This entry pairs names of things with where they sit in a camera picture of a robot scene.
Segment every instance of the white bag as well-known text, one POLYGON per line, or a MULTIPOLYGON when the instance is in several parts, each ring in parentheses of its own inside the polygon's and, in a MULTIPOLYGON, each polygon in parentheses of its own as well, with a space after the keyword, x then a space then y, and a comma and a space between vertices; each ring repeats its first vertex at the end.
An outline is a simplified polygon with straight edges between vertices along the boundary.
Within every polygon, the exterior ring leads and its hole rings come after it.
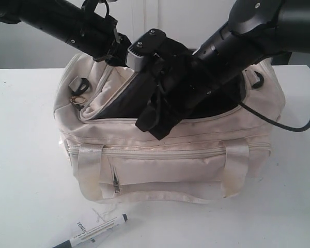
MULTIPOLYGON (((243 73, 244 103, 278 120, 285 97, 267 61, 243 73), (259 72, 263 87, 252 89, 259 72)), ((271 151, 272 126, 241 107, 219 116, 184 120, 158 141, 140 131, 136 119, 93 118, 131 82, 128 68, 75 56, 66 67, 54 115, 63 135, 73 174, 83 195, 99 203, 176 200, 208 203, 237 195, 246 176, 257 176, 271 151), (81 111, 70 102, 69 85, 87 78, 91 90, 81 111)))

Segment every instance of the bag handle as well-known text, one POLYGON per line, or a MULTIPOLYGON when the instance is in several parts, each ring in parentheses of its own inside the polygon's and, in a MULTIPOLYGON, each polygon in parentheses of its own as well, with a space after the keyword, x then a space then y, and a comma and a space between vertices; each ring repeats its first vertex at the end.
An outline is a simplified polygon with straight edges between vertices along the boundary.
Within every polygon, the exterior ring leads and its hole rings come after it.
MULTIPOLYGON (((250 150, 245 139, 224 141, 226 147, 226 162, 223 171, 221 188, 224 198, 237 195, 245 181, 248 172, 250 150)), ((83 144, 78 158, 78 181, 84 197, 100 204, 134 203, 150 200, 180 201, 196 204, 208 204, 223 196, 202 199, 191 194, 176 191, 142 191, 140 184, 134 192, 115 194, 112 187, 112 198, 104 198, 100 183, 101 157, 103 146, 83 144)))

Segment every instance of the marker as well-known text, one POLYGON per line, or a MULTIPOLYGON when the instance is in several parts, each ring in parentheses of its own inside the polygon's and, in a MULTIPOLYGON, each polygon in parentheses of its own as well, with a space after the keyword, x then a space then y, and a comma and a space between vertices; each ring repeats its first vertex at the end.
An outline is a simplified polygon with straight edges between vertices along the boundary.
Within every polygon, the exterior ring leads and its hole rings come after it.
POLYGON ((126 214, 123 214, 122 216, 115 217, 106 223, 101 224, 100 226, 96 226, 82 234, 79 234, 72 239, 69 239, 68 241, 57 245, 54 248, 73 248, 80 243, 83 243, 85 241, 91 240, 95 238, 96 236, 104 233, 105 231, 108 231, 109 229, 118 226, 119 224, 125 223, 128 220, 128 217, 126 214))

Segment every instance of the metal ring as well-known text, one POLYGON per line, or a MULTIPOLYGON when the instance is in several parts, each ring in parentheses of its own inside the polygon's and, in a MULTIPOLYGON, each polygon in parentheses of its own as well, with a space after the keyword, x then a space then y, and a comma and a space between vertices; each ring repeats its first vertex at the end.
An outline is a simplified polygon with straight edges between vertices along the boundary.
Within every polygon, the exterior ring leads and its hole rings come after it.
POLYGON ((87 102, 87 99, 85 97, 82 97, 82 96, 76 96, 76 97, 71 97, 70 98, 70 102, 73 105, 81 105, 81 104, 84 104, 85 102, 87 102))

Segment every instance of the table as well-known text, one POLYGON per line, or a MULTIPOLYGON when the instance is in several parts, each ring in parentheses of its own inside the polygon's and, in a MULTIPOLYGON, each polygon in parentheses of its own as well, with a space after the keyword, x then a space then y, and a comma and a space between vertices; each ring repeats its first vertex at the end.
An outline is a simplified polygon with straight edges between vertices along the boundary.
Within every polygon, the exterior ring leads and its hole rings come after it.
MULTIPOLYGON (((279 66, 287 96, 281 122, 310 116, 310 70, 279 66)), ((0 70, 0 248, 52 247, 85 200, 63 150, 52 105, 62 69, 0 70)), ((274 152, 259 180, 210 205, 118 206, 125 227, 100 247, 310 247, 310 130, 274 129, 274 152)))

